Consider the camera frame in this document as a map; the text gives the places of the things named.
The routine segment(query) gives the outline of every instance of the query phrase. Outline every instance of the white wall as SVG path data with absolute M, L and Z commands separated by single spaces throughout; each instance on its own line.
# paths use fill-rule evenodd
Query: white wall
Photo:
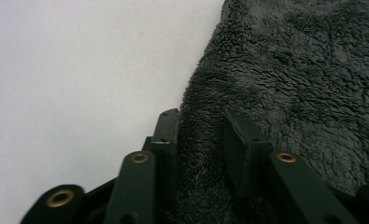
M 0 224 L 114 178 L 179 107 L 222 2 L 0 1 Z

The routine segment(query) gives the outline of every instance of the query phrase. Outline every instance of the gray fabric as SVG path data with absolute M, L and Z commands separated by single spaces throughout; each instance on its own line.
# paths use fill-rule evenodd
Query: gray fabric
M 369 184 L 369 0 L 224 3 L 180 108 L 174 223 L 263 222 L 225 182 L 226 107 L 329 186 L 353 195 Z

